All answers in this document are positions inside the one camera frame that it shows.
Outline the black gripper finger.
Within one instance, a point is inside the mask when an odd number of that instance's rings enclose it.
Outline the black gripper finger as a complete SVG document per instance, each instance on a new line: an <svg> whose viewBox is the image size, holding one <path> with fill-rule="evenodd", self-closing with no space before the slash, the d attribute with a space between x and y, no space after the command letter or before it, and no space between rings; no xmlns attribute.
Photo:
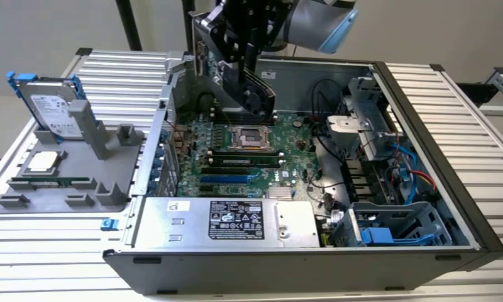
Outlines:
<svg viewBox="0 0 503 302"><path fill-rule="evenodd" d="M226 27L224 33L224 83L245 83L261 52L258 27Z"/></svg>

